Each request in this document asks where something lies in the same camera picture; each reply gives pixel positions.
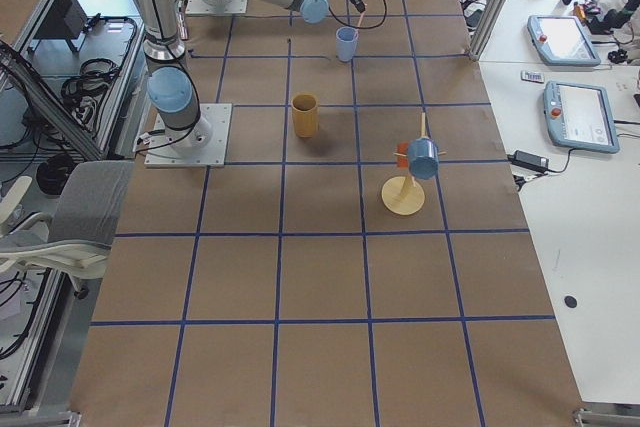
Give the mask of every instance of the power adapter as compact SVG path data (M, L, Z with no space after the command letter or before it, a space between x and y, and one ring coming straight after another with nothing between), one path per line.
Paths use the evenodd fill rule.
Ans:
M549 171L549 159L546 157L516 150L513 154L507 155L507 159L509 159L509 162L513 165L532 170L533 172L544 174Z

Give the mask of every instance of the gray device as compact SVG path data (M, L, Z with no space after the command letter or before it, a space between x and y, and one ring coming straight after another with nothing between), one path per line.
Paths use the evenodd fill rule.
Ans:
M532 15L527 22L533 46L547 65L594 67L600 57L577 18Z
M549 81L544 115L555 145L615 154L620 150L604 87Z

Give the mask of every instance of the white table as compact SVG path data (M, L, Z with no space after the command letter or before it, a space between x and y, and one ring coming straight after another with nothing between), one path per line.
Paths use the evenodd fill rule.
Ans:
M552 145L544 86L521 81L521 69L603 86L616 119L640 122L637 67L562 72L540 62L526 19L558 13L558 5L564 8L559 0L508 0L480 61L505 151L548 157L555 170L568 149ZM621 132L640 135L640 126L619 126ZM620 144L614 155L574 152L564 174L526 184L520 199L582 399L640 404L640 139ZM576 308L565 305L567 295Z

